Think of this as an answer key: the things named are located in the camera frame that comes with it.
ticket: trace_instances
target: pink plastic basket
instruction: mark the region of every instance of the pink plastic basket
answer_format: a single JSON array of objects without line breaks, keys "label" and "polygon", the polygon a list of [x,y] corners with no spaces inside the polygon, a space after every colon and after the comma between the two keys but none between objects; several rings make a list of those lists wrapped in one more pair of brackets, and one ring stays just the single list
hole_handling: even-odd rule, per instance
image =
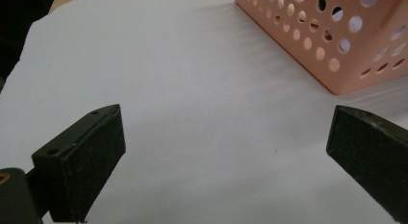
[{"label": "pink plastic basket", "polygon": [[408,75],[408,0],[236,0],[336,94]]}]

